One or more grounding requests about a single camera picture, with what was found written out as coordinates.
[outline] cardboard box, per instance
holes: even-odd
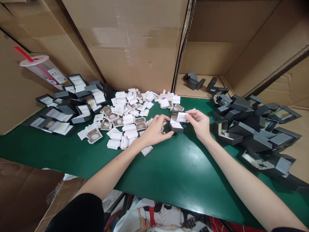
[[[5,6],[20,28],[25,29],[35,41],[35,47],[28,46],[28,43],[25,45],[32,53],[47,53],[64,75],[80,73],[87,82],[103,81],[96,64],[80,42],[78,33],[75,33],[75,26],[63,13],[66,10],[61,1],[38,0],[5,3]],[[16,34],[18,30],[16,27],[7,27],[6,32]],[[23,44],[24,40],[20,37],[16,36],[15,39]]]
[[[188,2],[63,0],[107,83],[156,93],[172,88]]]
[[[231,92],[248,97],[309,50],[306,9],[305,0],[197,1],[187,15],[193,20],[184,30],[188,37],[176,70],[211,76],[205,88],[216,76]],[[182,75],[175,77],[177,95],[209,98],[205,88],[194,93],[183,88]]]

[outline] green table surface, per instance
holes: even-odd
[[[181,105],[185,110],[196,108],[208,115],[211,123],[214,121],[209,100],[181,98]],[[149,120],[156,114],[169,115],[170,110],[161,109],[159,104],[155,103],[146,119]],[[91,123],[92,121],[77,124],[77,131],[71,137],[47,134],[20,125],[0,137],[0,157],[39,169],[50,168],[89,179],[122,151],[120,148],[113,150],[106,147],[109,140],[106,131],[101,131],[103,138],[94,144],[89,144],[87,139],[81,141],[77,132]],[[183,134],[177,134],[154,145],[147,156],[139,153],[115,189],[261,228],[236,195],[210,153],[196,138],[193,127],[189,124],[184,127]],[[219,143],[233,157],[244,151],[238,145]],[[256,175],[309,227],[308,195],[287,190],[262,173]]]

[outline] cardboard wall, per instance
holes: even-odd
[[[0,231],[34,232],[64,174],[0,159]]]
[[[279,3],[197,1],[180,73],[225,75]]]
[[[63,3],[107,83],[171,89],[188,0]]]
[[[5,54],[0,57],[0,98],[6,99],[2,102],[0,111],[1,135],[8,133],[43,107],[35,100],[36,97],[47,93],[54,95],[43,86],[57,90],[33,72],[19,66],[23,57],[15,51],[14,46],[17,44],[0,31],[0,51]]]
[[[237,95],[249,95],[309,49],[308,21],[307,0],[280,2],[226,74]]]
[[[77,37],[56,0],[37,0],[28,3],[6,3],[15,20],[28,32],[42,49],[27,47],[32,53],[47,53],[65,75],[80,73],[85,81],[102,80],[85,48]],[[7,27],[14,36],[19,28]]]
[[[309,57],[287,71],[259,94],[264,103],[301,107],[309,110]]]

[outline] printed label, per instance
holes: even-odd
[[[51,70],[48,70],[48,72],[53,76],[53,78],[55,78],[56,81],[58,81],[59,84],[65,83],[67,81],[67,79],[59,71],[58,68],[53,68]]]

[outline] pile of boxes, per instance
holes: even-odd
[[[212,131],[218,139],[245,147],[246,151],[237,158],[246,166],[276,178],[292,190],[309,192],[309,184],[289,173],[295,159],[281,153],[301,135],[276,127],[301,115],[276,103],[260,105],[262,100],[253,95],[247,99],[237,95],[229,98],[228,89],[215,87],[215,83],[214,77],[207,90],[216,107],[212,115],[217,121],[212,124]]]

